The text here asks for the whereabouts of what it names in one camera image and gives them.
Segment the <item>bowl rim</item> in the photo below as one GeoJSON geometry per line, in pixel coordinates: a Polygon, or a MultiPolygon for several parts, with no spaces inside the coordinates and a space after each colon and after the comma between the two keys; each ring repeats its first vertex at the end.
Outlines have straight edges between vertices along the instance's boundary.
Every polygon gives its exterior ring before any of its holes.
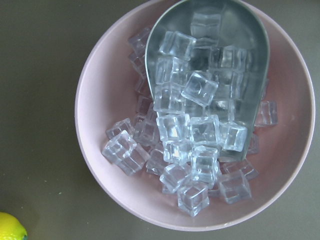
{"type": "Polygon", "coordinates": [[[75,121],[75,129],[76,129],[76,136],[77,136],[77,140],[78,140],[78,144],[80,146],[80,150],[81,153],[83,155],[83,158],[91,172],[91,174],[94,176],[95,180],[99,183],[99,185],[102,187],[102,189],[117,203],[119,204],[121,207],[123,207],[125,210],[127,210],[128,212],[130,212],[131,214],[137,216],[140,219],[143,219],[151,224],[154,224],[156,226],[160,226],[163,228],[167,228],[167,229],[172,229],[172,230],[179,230],[179,231],[188,231],[188,232],[203,232],[203,231],[212,231],[212,230],[218,230],[218,229],[223,229],[226,227],[230,227],[239,223],[242,223],[250,218],[252,218],[253,216],[259,214],[260,212],[262,212],[264,209],[266,209],[267,207],[269,207],[273,202],[275,202],[283,193],[284,191],[286,191],[286,189],[292,184],[292,182],[294,181],[294,179],[296,178],[296,176],[298,175],[300,169],[302,168],[302,165],[304,164],[311,143],[312,143],[312,138],[313,138],[313,134],[314,134],[314,129],[315,129],[315,121],[316,121],[316,101],[315,101],[315,93],[314,93],[314,88],[313,88],[313,84],[312,84],[312,80],[311,80],[311,76],[309,73],[309,70],[307,68],[306,62],[303,59],[302,54],[300,53],[298,47],[295,45],[295,43],[293,42],[293,40],[290,38],[290,36],[285,32],[285,30],[278,24],[276,23],[271,17],[269,17],[267,14],[265,14],[264,12],[262,12],[261,10],[257,9],[256,7],[250,5],[249,3],[243,2],[241,1],[243,4],[247,5],[254,13],[256,13],[259,17],[259,19],[265,19],[266,21],[269,21],[279,32],[281,32],[281,34],[285,37],[285,39],[287,40],[287,42],[290,44],[290,46],[292,47],[292,49],[294,49],[299,62],[301,64],[301,66],[303,67],[303,73],[307,79],[307,88],[308,88],[308,92],[310,95],[310,103],[311,105],[310,107],[310,112],[311,112],[311,116],[310,116],[310,122],[309,122],[309,131],[308,131],[308,135],[307,135],[307,141],[306,141],[306,145],[303,151],[303,154],[301,155],[300,161],[298,163],[298,165],[296,166],[294,172],[292,173],[292,175],[290,176],[290,178],[286,181],[286,183],[282,186],[282,188],[269,200],[267,201],[265,204],[263,204],[262,206],[260,206],[259,208],[257,208],[256,210],[252,211],[249,214],[244,215],[243,217],[237,218],[234,221],[231,222],[227,222],[225,224],[218,224],[218,225],[212,225],[212,226],[207,226],[207,227],[203,227],[203,226],[198,226],[198,227],[192,227],[192,226],[177,226],[177,225],[173,225],[173,224],[168,224],[168,223],[163,223],[160,222],[158,220],[152,219],[150,217],[144,216],[139,214],[138,212],[135,212],[131,209],[129,209],[127,206],[123,205],[120,201],[118,201],[103,185],[103,183],[98,179],[98,177],[96,176],[90,161],[87,158],[86,155],[86,151],[85,148],[82,144],[81,141],[81,137],[80,137],[80,126],[79,126],[79,96],[80,96],[80,92],[82,89],[82,82],[84,80],[84,76],[86,75],[86,72],[88,70],[88,66],[90,64],[90,62],[92,61],[92,58],[94,56],[94,54],[96,53],[97,49],[100,47],[100,45],[103,43],[104,39],[121,23],[123,22],[128,16],[134,14],[137,11],[140,11],[148,6],[151,6],[155,3],[158,2],[162,2],[162,0],[150,0],[148,2],[145,2],[139,6],[137,6],[136,8],[132,9],[131,11],[127,12],[125,15],[123,15],[121,18],[119,18],[114,24],[112,24],[109,29],[100,37],[100,39],[98,40],[98,42],[95,44],[95,46],[93,47],[93,49],[91,50],[88,58],[85,61],[85,64],[82,68],[80,77],[79,77],[79,81],[78,81],[78,85],[77,85],[77,89],[76,89],[76,94],[75,94],[75,103],[74,103],[74,121],[75,121]]]}

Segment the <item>clear ice cube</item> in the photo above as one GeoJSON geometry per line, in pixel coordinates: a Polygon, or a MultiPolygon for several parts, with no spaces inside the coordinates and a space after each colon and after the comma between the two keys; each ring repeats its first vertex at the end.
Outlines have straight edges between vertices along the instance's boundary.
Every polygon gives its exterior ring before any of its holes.
{"type": "Polygon", "coordinates": [[[164,141],[163,159],[168,163],[184,165],[190,162],[192,144],[189,140],[164,141]]]}
{"type": "Polygon", "coordinates": [[[190,75],[181,95],[186,99],[205,107],[211,103],[217,89],[217,82],[208,79],[206,74],[194,71],[190,75]]]}
{"type": "Polygon", "coordinates": [[[108,141],[101,153],[128,176],[141,170],[150,158],[150,155],[140,144],[136,143],[126,130],[108,141]]]}
{"type": "Polygon", "coordinates": [[[135,132],[135,129],[132,126],[129,118],[116,122],[111,128],[106,130],[105,133],[109,139],[112,139],[120,134],[123,130],[126,130],[131,136],[135,132]]]}
{"type": "Polygon", "coordinates": [[[250,139],[250,144],[248,147],[248,151],[246,154],[257,154],[259,152],[259,137],[258,135],[252,133],[251,139],[250,139]]]}
{"type": "Polygon", "coordinates": [[[156,119],[161,141],[182,141],[189,139],[189,114],[168,114],[156,119]]]}
{"type": "Polygon", "coordinates": [[[164,161],[163,146],[161,143],[158,143],[150,152],[150,158],[145,165],[146,172],[160,176],[167,165],[168,163],[164,161]]]}
{"type": "Polygon", "coordinates": [[[214,8],[202,8],[194,12],[191,20],[191,35],[195,38],[218,39],[221,15],[214,8]]]}
{"type": "Polygon", "coordinates": [[[124,158],[117,164],[122,171],[128,176],[139,172],[145,165],[150,155],[143,149],[140,144],[137,144],[130,156],[124,158]]]}
{"type": "Polygon", "coordinates": [[[190,140],[195,145],[215,146],[220,143],[219,118],[217,115],[191,117],[190,140]]]}
{"type": "Polygon", "coordinates": [[[157,117],[157,112],[154,110],[154,103],[151,102],[149,105],[148,112],[146,113],[146,118],[152,122],[156,122],[157,117]]]}
{"type": "Polygon", "coordinates": [[[133,139],[142,146],[155,146],[159,140],[159,130],[156,122],[144,119],[135,125],[133,139]]]}
{"type": "Polygon", "coordinates": [[[209,55],[209,68],[244,71],[247,50],[233,45],[225,47],[212,47],[209,55]]]}
{"type": "Polygon", "coordinates": [[[143,95],[138,98],[138,103],[136,105],[136,112],[141,115],[147,115],[152,99],[143,95]]]}
{"type": "Polygon", "coordinates": [[[179,31],[167,31],[160,45],[160,52],[186,61],[190,60],[196,39],[179,31]]]}
{"type": "Polygon", "coordinates": [[[183,114],[186,99],[181,96],[182,87],[174,83],[165,83],[155,87],[153,109],[163,114],[183,114]]]}
{"type": "Polygon", "coordinates": [[[219,83],[214,100],[240,99],[242,97],[243,74],[232,70],[215,70],[214,80],[219,83]]]}
{"type": "Polygon", "coordinates": [[[194,181],[206,183],[211,189],[219,171],[218,149],[199,146],[191,153],[191,177],[194,181]]]}
{"type": "Polygon", "coordinates": [[[196,216],[209,205],[208,187],[201,182],[192,182],[177,191],[178,207],[190,216],[196,216]]]}
{"type": "Polygon", "coordinates": [[[209,55],[211,47],[216,46],[217,40],[203,37],[196,40],[196,44],[191,51],[189,63],[190,70],[207,71],[209,69],[209,55]]]}
{"type": "Polygon", "coordinates": [[[160,181],[166,186],[168,192],[175,193],[184,183],[190,181],[191,169],[188,164],[183,166],[170,164],[164,168],[160,181]]]}
{"type": "Polygon", "coordinates": [[[185,86],[187,83],[188,62],[174,56],[161,56],[155,66],[155,83],[174,83],[185,86]]]}
{"type": "Polygon", "coordinates": [[[262,101],[256,115],[255,127],[266,127],[278,124],[277,103],[275,101],[262,101]]]}
{"type": "Polygon", "coordinates": [[[146,45],[151,29],[145,27],[138,34],[130,37],[128,43],[138,57],[145,55],[146,45]]]}
{"type": "Polygon", "coordinates": [[[191,101],[189,99],[185,99],[185,110],[186,114],[189,114],[190,117],[204,117],[205,108],[200,106],[199,104],[191,101]]]}
{"type": "Polygon", "coordinates": [[[139,76],[139,79],[135,84],[134,90],[140,95],[151,98],[151,92],[146,77],[139,76]]]}
{"type": "Polygon", "coordinates": [[[135,52],[132,52],[128,56],[134,70],[142,77],[146,78],[146,67],[145,67],[145,57],[144,56],[137,56],[135,52]]]}
{"type": "Polygon", "coordinates": [[[222,165],[222,169],[228,174],[241,170],[247,180],[254,179],[259,175],[258,171],[247,159],[242,161],[225,162],[222,165]]]}
{"type": "Polygon", "coordinates": [[[218,178],[218,183],[220,194],[227,204],[252,197],[249,182],[241,170],[222,174],[218,178]]]}
{"type": "Polygon", "coordinates": [[[221,146],[224,150],[241,152],[247,138],[248,129],[235,122],[220,122],[221,146]]]}
{"type": "Polygon", "coordinates": [[[207,116],[217,115],[221,122],[235,120],[235,102],[229,100],[212,100],[211,104],[205,108],[207,116]]]}

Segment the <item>gray table surface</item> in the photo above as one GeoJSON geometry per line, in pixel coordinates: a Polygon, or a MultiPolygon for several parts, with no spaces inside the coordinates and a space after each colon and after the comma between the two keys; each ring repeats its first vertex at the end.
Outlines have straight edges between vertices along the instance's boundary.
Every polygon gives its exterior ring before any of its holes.
{"type": "MultiPolygon", "coordinates": [[[[305,164],[287,191],[257,216],[225,229],[180,232],[152,225],[122,209],[98,185],[77,141],[77,84],[100,36],[143,2],[0,1],[0,211],[20,219],[31,240],[319,239],[318,124],[305,164]]],[[[319,102],[320,1],[247,2],[291,36],[319,102]]]]}

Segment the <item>acrylic ice cube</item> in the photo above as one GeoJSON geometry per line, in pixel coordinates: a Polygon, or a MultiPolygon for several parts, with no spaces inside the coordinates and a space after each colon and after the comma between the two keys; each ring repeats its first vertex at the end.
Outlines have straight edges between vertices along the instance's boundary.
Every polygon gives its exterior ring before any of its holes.
{"type": "Polygon", "coordinates": [[[141,115],[147,115],[152,99],[143,95],[140,95],[138,98],[138,103],[136,105],[136,112],[141,115]]]}
{"type": "Polygon", "coordinates": [[[158,143],[150,152],[150,158],[145,165],[146,172],[160,176],[167,165],[168,163],[164,161],[164,149],[162,144],[158,143]]]}
{"type": "Polygon", "coordinates": [[[191,52],[191,58],[188,62],[189,69],[207,71],[209,69],[209,55],[211,47],[216,46],[217,40],[203,37],[196,40],[196,44],[191,52]]]}
{"type": "Polygon", "coordinates": [[[252,133],[251,139],[250,139],[250,144],[248,147],[248,151],[246,154],[257,154],[259,152],[259,137],[258,135],[252,133]]]}
{"type": "Polygon", "coordinates": [[[194,145],[218,145],[220,142],[219,118],[217,115],[191,117],[190,140],[194,145]]]}
{"type": "Polygon", "coordinates": [[[145,27],[138,34],[130,37],[128,43],[138,57],[145,55],[147,40],[149,37],[151,29],[145,27]]]}
{"type": "Polygon", "coordinates": [[[254,179],[259,175],[258,171],[247,159],[244,159],[242,161],[225,162],[222,165],[222,169],[226,173],[232,173],[237,170],[241,170],[247,180],[254,179]]]}
{"type": "Polygon", "coordinates": [[[143,56],[137,56],[135,52],[128,56],[134,70],[142,77],[146,78],[145,58],[143,56]]]}
{"type": "Polygon", "coordinates": [[[188,62],[174,56],[161,56],[155,66],[155,83],[174,83],[185,86],[187,83],[188,62]]]}
{"type": "Polygon", "coordinates": [[[252,197],[249,182],[241,170],[222,174],[218,178],[218,183],[220,194],[227,204],[252,197]]]}
{"type": "Polygon", "coordinates": [[[189,139],[189,114],[168,114],[156,119],[161,141],[182,141],[189,139]]]}
{"type": "Polygon", "coordinates": [[[185,110],[186,114],[189,114],[190,117],[204,117],[205,116],[205,108],[200,106],[199,104],[191,101],[189,99],[185,99],[185,110]]]}
{"type": "Polygon", "coordinates": [[[243,74],[232,70],[215,70],[214,80],[219,83],[214,100],[240,99],[242,97],[243,74]]]}
{"type": "Polygon", "coordinates": [[[183,114],[186,100],[181,95],[182,87],[174,83],[165,83],[155,87],[153,109],[163,114],[183,114]]]}
{"type": "Polygon", "coordinates": [[[177,191],[178,206],[190,216],[196,216],[209,205],[208,187],[201,182],[192,182],[177,191]]]}
{"type": "Polygon", "coordinates": [[[194,12],[191,20],[191,35],[195,38],[209,37],[218,39],[221,15],[214,8],[202,8],[194,12]]]}
{"type": "Polygon", "coordinates": [[[241,152],[247,138],[248,129],[235,122],[220,123],[221,146],[224,150],[241,152]]]}
{"type": "Polygon", "coordinates": [[[164,168],[160,181],[166,186],[168,192],[175,193],[179,187],[191,179],[191,169],[188,164],[183,166],[171,164],[164,168]]]}
{"type": "Polygon", "coordinates": [[[190,161],[192,143],[189,140],[164,141],[163,159],[168,163],[184,165],[190,161]]]}
{"type": "Polygon", "coordinates": [[[262,101],[256,115],[255,127],[267,127],[278,124],[277,103],[275,101],[262,101]]]}
{"type": "Polygon", "coordinates": [[[212,47],[209,56],[209,68],[244,71],[247,50],[233,45],[225,47],[212,47]]]}
{"type": "Polygon", "coordinates": [[[196,39],[179,31],[167,31],[160,46],[160,52],[186,61],[190,60],[196,39]]]}
{"type": "Polygon", "coordinates": [[[181,95],[205,107],[211,103],[217,89],[217,82],[208,79],[205,74],[195,71],[190,75],[181,95]]]}
{"type": "Polygon", "coordinates": [[[107,142],[102,155],[111,163],[120,167],[128,176],[142,169],[150,155],[140,144],[123,130],[107,142]]]}
{"type": "Polygon", "coordinates": [[[229,100],[212,100],[211,104],[205,108],[207,116],[217,115],[221,122],[235,120],[235,102],[229,100]]]}
{"type": "Polygon", "coordinates": [[[201,181],[211,189],[219,171],[218,149],[213,147],[196,147],[191,153],[191,177],[194,181],[201,181]]]}
{"type": "Polygon", "coordinates": [[[139,79],[135,84],[134,90],[140,95],[151,98],[151,92],[146,77],[139,76],[139,79]]]}
{"type": "Polygon", "coordinates": [[[134,134],[135,129],[131,124],[130,118],[116,122],[111,128],[106,130],[105,133],[109,139],[112,139],[120,134],[123,130],[126,130],[131,136],[134,134]]]}
{"type": "Polygon", "coordinates": [[[159,130],[156,122],[144,119],[135,125],[133,139],[142,146],[155,146],[159,140],[159,130]]]}

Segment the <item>ice cube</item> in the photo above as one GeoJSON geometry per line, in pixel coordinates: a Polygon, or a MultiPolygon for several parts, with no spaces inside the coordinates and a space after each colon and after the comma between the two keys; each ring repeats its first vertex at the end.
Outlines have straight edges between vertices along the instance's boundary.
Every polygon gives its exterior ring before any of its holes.
{"type": "Polygon", "coordinates": [[[205,108],[200,106],[199,104],[191,101],[189,99],[185,99],[185,110],[186,114],[189,114],[190,117],[204,117],[205,108]]]}
{"type": "Polygon", "coordinates": [[[191,177],[194,181],[201,181],[211,189],[219,171],[218,149],[213,147],[196,147],[191,153],[191,177]]]}
{"type": "Polygon", "coordinates": [[[145,58],[143,56],[137,56],[135,52],[132,52],[128,56],[134,70],[142,77],[146,78],[146,67],[145,67],[145,58]]]}
{"type": "Polygon", "coordinates": [[[217,40],[203,37],[196,40],[196,44],[191,51],[189,63],[190,70],[207,71],[209,69],[209,55],[211,47],[216,46],[217,40]]]}
{"type": "Polygon", "coordinates": [[[190,75],[181,95],[186,99],[205,107],[211,103],[217,89],[217,82],[212,81],[201,72],[194,71],[190,75]]]}
{"type": "Polygon", "coordinates": [[[135,125],[133,139],[142,146],[155,146],[159,140],[159,130],[156,122],[144,119],[135,125]]]}
{"type": "Polygon", "coordinates": [[[219,83],[214,100],[240,99],[242,97],[243,74],[232,70],[214,70],[214,80],[219,83]]]}
{"type": "Polygon", "coordinates": [[[167,187],[168,192],[175,193],[179,187],[190,181],[190,177],[191,169],[188,164],[171,164],[164,168],[160,181],[167,187]]]}
{"type": "Polygon", "coordinates": [[[146,77],[139,76],[137,83],[135,84],[134,90],[147,98],[151,97],[151,92],[146,77]]]}
{"type": "Polygon", "coordinates": [[[209,205],[208,187],[201,182],[192,182],[177,191],[178,206],[190,216],[196,216],[209,205]]]}
{"type": "Polygon", "coordinates": [[[266,127],[278,124],[277,103],[275,101],[262,101],[256,115],[255,127],[266,127]]]}
{"type": "Polygon", "coordinates": [[[242,161],[226,162],[222,165],[222,169],[228,174],[241,170],[247,180],[254,179],[259,175],[258,171],[247,159],[242,161]]]}
{"type": "Polygon", "coordinates": [[[130,37],[128,43],[138,57],[145,55],[147,40],[149,37],[151,29],[145,27],[138,34],[130,37]]]}
{"type": "Polygon", "coordinates": [[[218,145],[220,142],[219,118],[217,115],[191,117],[190,140],[195,145],[218,145]]]}
{"type": "Polygon", "coordinates": [[[211,104],[205,108],[207,116],[217,115],[221,122],[235,120],[235,101],[229,100],[212,100],[211,104]]]}
{"type": "Polygon", "coordinates": [[[111,128],[106,130],[105,133],[109,139],[112,139],[116,135],[120,134],[123,130],[126,130],[131,136],[134,134],[135,129],[131,124],[130,118],[116,122],[111,128]]]}
{"type": "Polygon", "coordinates": [[[158,143],[154,149],[150,152],[150,158],[146,162],[146,172],[154,175],[161,175],[168,165],[164,161],[164,149],[161,143],[158,143]]]}
{"type": "Polygon", "coordinates": [[[102,149],[102,155],[111,163],[120,167],[128,176],[142,169],[150,155],[140,144],[123,130],[108,141],[102,149]]]}
{"type": "Polygon", "coordinates": [[[186,61],[190,60],[196,39],[179,31],[167,31],[160,45],[160,52],[186,61]]]}
{"type": "Polygon", "coordinates": [[[246,154],[257,154],[259,152],[259,137],[252,133],[248,151],[246,154]]]}
{"type": "Polygon", "coordinates": [[[224,150],[241,152],[244,148],[248,129],[235,122],[220,122],[221,146],[224,150]]]}
{"type": "Polygon", "coordinates": [[[147,115],[152,99],[143,95],[138,98],[138,103],[136,105],[136,112],[141,115],[147,115]]]}
{"type": "Polygon", "coordinates": [[[189,139],[189,114],[168,114],[156,119],[161,141],[182,141],[189,139]]]}
{"type": "Polygon", "coordinates": [[[233,45],[212,47],[209,55],[209,68],[243,72],[246,65],[246,56],[247,50],[233,45]]]}
{"type": "Polygon", "coordinates": [[[196,10],[192,16],[190,30],[195,38],[209,37],[218,39],[220,33],[221,15],[214,8],[196,10]]]}
{"type": "Polygon", "coordinates": [[[183,114],[186,99],[181,96],[182,87],[174,83],[165,83],[155,87],[153,109],[163,114],[183,114]]]}
{"type": "Polygon", "coordinates": [[[218,178],[220,194],[227,204],[252,197],[250,185],[241,170],[222,174],[218,178]]]}
{"type": "Polygon", "coordinates": [[[164,141],[163,159],[168,163],[184,165],[190,162],[192,144],[189,140],[164,141]]]}
{"type": "Polygon", "coordinates": [[[187,83],[188,62],[174,56],[161,56],[155,66],[155,83],[174,83],[185,86],[187,83]]]}

